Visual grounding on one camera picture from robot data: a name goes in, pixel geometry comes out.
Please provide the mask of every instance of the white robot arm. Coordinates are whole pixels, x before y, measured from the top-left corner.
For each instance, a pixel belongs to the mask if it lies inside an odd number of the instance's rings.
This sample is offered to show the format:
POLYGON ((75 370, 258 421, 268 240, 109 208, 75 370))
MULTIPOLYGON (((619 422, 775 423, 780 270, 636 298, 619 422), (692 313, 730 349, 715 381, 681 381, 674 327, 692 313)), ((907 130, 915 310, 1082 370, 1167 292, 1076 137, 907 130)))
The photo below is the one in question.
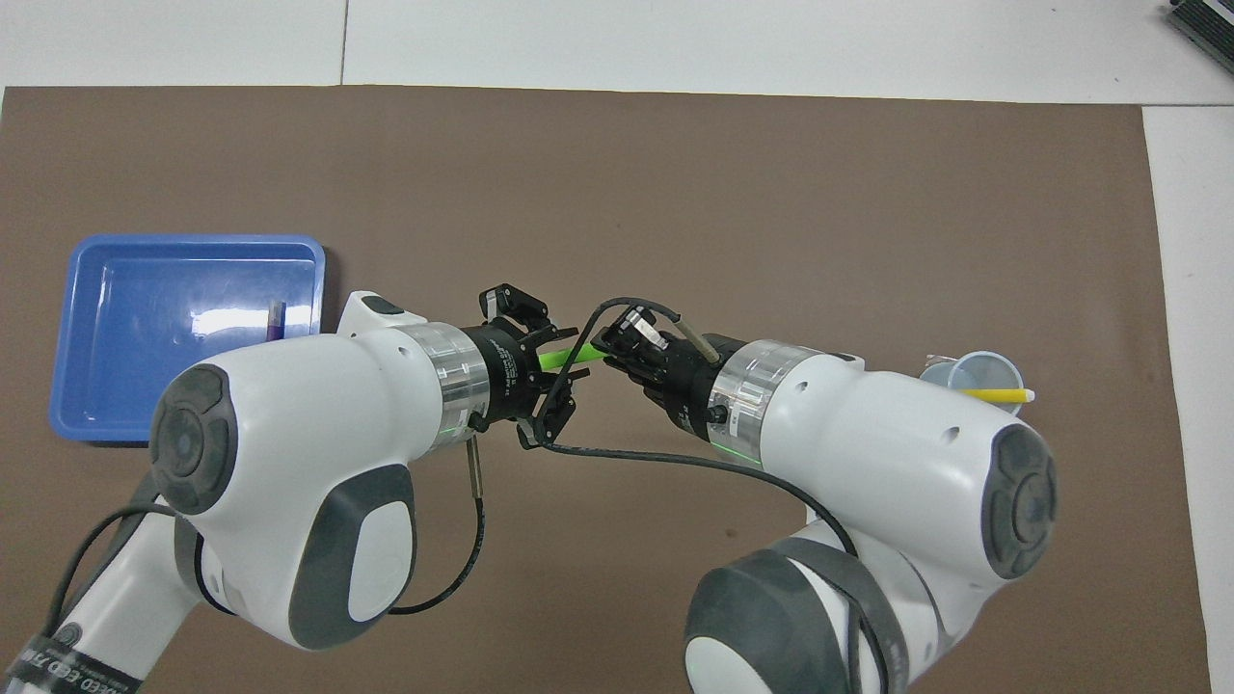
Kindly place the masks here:
POLYGON ((510 285, 480 299, 489 320, 458 328, 354 293, 337 335, 176 377, 154 414, 144 505, 72 610, 57 605, 19 654, 9 692, 135 692, 202 601, 305 650, 371 627, 415 568, 407 463, 531 415, 536 349, 578 332, 510 285), (143 515, 152 501, 175 517, 143 515))
POLYGON ((702 579, 696 694, 903 692, 1045 552, 1054 461, 1008 411, 849 354, 653 322, 628 310, 595 346, 680 429, 833 514, 702 579))

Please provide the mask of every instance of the brown table mat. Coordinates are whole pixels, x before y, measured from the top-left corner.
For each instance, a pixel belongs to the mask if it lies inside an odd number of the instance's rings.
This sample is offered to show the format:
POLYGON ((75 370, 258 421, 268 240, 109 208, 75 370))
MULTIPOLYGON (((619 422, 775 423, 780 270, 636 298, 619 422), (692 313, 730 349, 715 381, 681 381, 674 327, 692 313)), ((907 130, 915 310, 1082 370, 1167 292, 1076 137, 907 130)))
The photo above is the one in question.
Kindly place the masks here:
MULTIPOLYGON (((38 627, 144 451, 47 404, 69 252, 101 232, 307 233, 331 294, 473 325, 511 282, 581 322, 613 295, 703 331, 1012 357, 1059 462, 1053 550, 914 692, 1206 692, 1140 111, 441 88, 10 88, 0 123, 0 659, 38 627)), ((619 374, 566 441, 707 454, 619 374)), ((489 537, 438 609, 328 653, 196 610, 147 692, 686 692, 696 582, 796 531, 755 482, 482 438, 489 537)), ((436 593, 471 541, 463 451, 412 464, 436 593)))

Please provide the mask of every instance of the white table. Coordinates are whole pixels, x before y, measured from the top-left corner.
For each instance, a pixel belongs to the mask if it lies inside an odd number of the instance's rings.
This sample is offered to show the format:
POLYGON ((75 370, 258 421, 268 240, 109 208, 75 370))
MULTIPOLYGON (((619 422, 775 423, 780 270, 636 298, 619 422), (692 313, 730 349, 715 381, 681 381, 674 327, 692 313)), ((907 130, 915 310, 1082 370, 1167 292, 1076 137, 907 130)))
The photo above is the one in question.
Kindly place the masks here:
POLYGON ((1234 75, 1169 27, 1164 6, 0 0, 0 85, 381 83, 1149 106, 1209 668, 1213 692, 1234 694, 1234 75))

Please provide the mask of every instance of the yellow straw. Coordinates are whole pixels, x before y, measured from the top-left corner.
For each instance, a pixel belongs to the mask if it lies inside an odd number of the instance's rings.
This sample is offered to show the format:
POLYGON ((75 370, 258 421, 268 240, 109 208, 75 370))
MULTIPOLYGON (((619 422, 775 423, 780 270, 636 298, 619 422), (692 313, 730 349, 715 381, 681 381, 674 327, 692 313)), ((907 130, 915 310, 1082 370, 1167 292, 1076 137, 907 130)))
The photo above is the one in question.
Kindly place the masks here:
POLYGON ((1000 405, 1019 405, 1037 399, 1037 393, 1027 388, 969 388, 960 389, 960 393, 1000 405))

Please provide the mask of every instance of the blue plastic tray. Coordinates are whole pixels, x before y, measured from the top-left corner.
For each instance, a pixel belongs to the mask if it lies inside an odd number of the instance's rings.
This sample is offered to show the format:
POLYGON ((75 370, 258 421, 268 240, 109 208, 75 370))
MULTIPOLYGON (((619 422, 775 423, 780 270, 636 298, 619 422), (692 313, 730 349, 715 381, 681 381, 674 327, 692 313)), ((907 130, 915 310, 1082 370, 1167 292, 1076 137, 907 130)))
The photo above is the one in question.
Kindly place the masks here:
POLYGON ((69 261, 52 427, 77 441, 147 441, 163 389, 206 357, 321 330, 326 254, 307 236, 102 235, 69 261))

